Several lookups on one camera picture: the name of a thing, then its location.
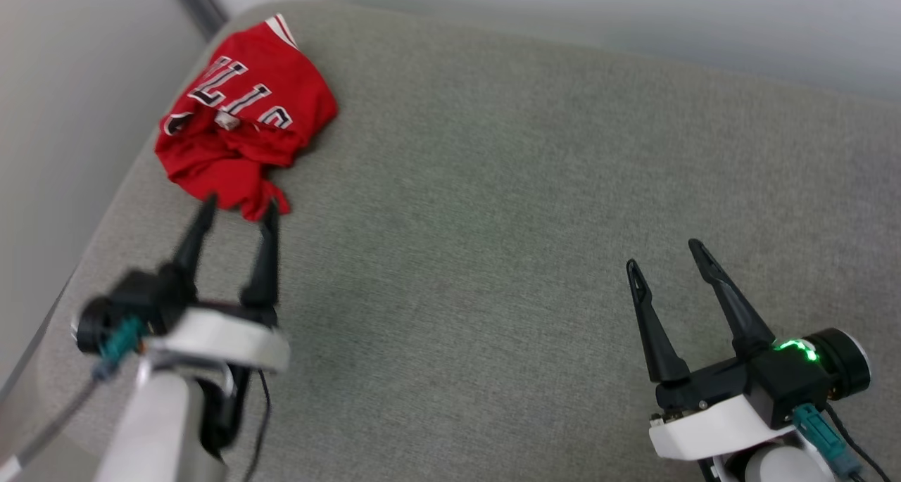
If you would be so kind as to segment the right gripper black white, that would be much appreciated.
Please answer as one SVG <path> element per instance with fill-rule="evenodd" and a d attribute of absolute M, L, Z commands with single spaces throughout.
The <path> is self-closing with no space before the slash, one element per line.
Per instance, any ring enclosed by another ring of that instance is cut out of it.
<path fill-rule="evenodd" d="M 688 247 L 705 283 L 710 284 L 731 331 L 731 347 L 739 358 L 769 350 L 775 335 L 699 239 Z M 690 373 L 679 357 L 653 307 L 653 293 L 636 260 L 626 274 L 633 298 L 641 347 L 662 418 L 653 420 L 650 441 L 659 457 L 694 462 L 750 449 L 794 427 L 768 427 L 743 395 L 747 374 L 737 358 Z"/>

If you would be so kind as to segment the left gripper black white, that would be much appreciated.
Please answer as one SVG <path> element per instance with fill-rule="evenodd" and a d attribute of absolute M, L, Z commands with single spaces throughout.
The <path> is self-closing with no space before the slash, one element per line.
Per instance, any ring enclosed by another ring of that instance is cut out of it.
<path fill-rule="evenodd" d="M 279 204 L 271 200 L 260 220 L 260 248 L 241 304 L 204 303 L 194 278 L 205 237 L 213 225 L 217 196 L 207 196 L 184 233 L 171 264 L 151 275 L 151 356 L 158 363 L 197 367 L 247 367 L 284 372 L 289 340 L 275 324 L 279 302 Z"/>

